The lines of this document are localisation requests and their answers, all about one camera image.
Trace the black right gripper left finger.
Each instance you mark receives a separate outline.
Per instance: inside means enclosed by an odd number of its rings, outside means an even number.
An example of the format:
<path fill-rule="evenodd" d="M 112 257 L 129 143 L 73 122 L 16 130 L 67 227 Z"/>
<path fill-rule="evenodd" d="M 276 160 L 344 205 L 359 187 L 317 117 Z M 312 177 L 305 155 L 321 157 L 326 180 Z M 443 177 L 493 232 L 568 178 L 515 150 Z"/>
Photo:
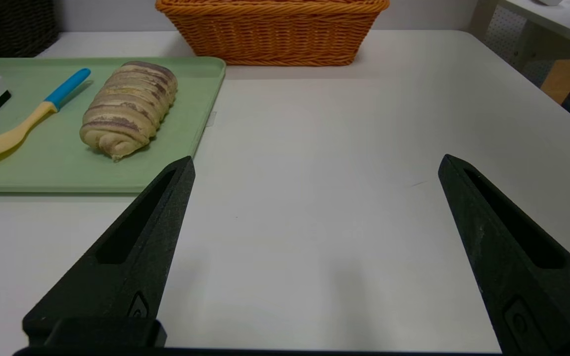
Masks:
<path fill-rule="evenodd" d="M 30 347 L 162 347 L 157 320 L 196 173 L 167 165 L 23 318 Z"/>

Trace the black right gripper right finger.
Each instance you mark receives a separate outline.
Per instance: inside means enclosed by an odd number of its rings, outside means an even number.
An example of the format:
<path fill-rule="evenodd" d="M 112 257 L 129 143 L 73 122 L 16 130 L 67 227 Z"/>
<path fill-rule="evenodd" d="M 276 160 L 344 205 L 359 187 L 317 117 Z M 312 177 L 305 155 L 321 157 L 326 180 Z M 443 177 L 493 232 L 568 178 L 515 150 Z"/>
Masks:
<path fill-rule="evenodd" d="M 437 175 L 502 352 L 570 355 L 570 253 L 468 162 Z"/>

